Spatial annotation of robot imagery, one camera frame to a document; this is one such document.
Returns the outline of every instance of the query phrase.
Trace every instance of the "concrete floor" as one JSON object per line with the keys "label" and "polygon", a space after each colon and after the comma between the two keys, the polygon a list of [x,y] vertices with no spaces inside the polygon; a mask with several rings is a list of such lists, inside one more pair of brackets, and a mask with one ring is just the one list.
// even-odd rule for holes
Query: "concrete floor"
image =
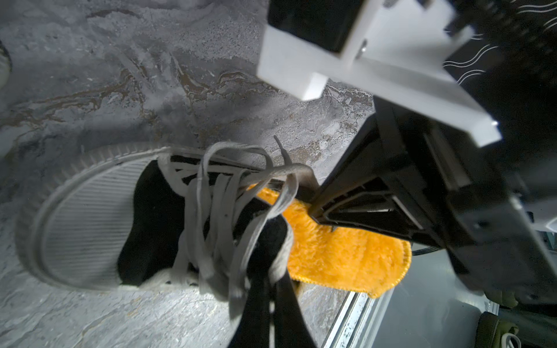
{"label": "concrete floor", "polygon": [[[278,135],[320,180],[372,96],[330,83],[299,102],[255,77],[264,0],[3,0],[0,40],[14,68],[0,91],[0,348],[220,347],[226,304],[180,293],[78,293],[30,277],[15,216],[59,163],[98,146],[160,140],[263,145]],[[309,287],[303,312],[318,346],[344,292]]]}
{"label": "concrete floor", "polygon": [[458,279],[447,252],[415,256],[366,347],[473,348],[480,315],[498,311],[483,291],[472,292]]}

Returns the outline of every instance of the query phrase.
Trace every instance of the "white shoelace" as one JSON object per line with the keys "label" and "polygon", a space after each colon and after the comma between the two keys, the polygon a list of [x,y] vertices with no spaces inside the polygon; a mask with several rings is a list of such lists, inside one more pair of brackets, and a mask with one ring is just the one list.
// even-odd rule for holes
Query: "white shoelace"
{"label": "white shoelace", "polygon": [[[171,161],[170,154],[158,158],[159,168],[170,187],[185,199],[184,231],[179,238],[174,266],[157,272],[140,288],[154,288],[168,281],[173,286],[186,286],[196,282],[200,292],[210,291],[217,299],[229,302],[231,319],[242,314],[249,289],[246,278],[248,262],[265,223],[282,214],[292,203],[298,190],[299,178],[306,187],[316,189],[319,186],[313,170],[304,164],[293,164],[288,152],[277,137],[275,139],[284,158],[283,166],[274,167],[269,154],[259,146],[228,141],[212,145],[201,162],[195,165]],[[211,157],[224,149],[263,155],[266,160],[265,170],[253,173],[235,166],[209,165]],[[220,173],[211,187],[208,173]],[[197,177],[189,184],[184,184],[182,179],[192,175]],[[271,179],[284,176],[286,180],[275,204],[255,216],[240,240],[235,243],[232,233],[244,207]],[[209,232],[207,238],[204,238],[203,227],[207,219]],[[286,238],[268,270],[271,285],[286,272],[294,242],[292,229],[290,225],[287,226]],[[193,278],[189,271],[189,263],[199,270],[197,278]]]}

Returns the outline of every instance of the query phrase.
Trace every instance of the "cable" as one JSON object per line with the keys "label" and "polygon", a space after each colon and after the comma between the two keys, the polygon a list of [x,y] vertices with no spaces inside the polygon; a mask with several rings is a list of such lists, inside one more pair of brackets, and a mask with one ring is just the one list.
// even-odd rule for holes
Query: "cable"
{"label": "cable", "polygon": [[427,248],[423,248],[423,249],[420,249],[420,250],[414,250],[412,252],[412,256],[425,255],[425,254],[429,254],[429,253],[432,253],[432,252],[438,251],[438,250],[441,250],[441,248],[427,247]]}

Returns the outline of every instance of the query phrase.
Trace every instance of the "white plastic mount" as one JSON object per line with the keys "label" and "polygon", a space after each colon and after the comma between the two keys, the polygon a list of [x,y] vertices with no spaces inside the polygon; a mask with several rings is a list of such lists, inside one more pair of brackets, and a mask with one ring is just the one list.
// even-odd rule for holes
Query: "white plastic mount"
{"label": "white plastic mount", "polygon": [[454,15],[444,0],[427,8],[416,0],[390,8],[368,0],[340,54],[267,26],[257,76],[301,100],[321,97],[330,77],[461,129],[484,146],[501,139],[497,122],[443,69],[473,35],[469,27],[454,38],[445,34]]}

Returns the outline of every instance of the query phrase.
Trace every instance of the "yellow cloth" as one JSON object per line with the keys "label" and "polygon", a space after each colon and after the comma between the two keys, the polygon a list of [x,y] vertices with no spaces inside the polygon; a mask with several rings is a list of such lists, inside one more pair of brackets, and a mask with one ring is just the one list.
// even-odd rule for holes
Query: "yellow cloth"
{"label": "yellow cloth", "polygon": [[[265,188],[259,198],[273,204],[279,194]],[[295,200],[283,213],[294,230],[288,270],[292,279],[372,298],[396,286],[412,260],[410,243],[379,233],[313,221],[309,204]]]}

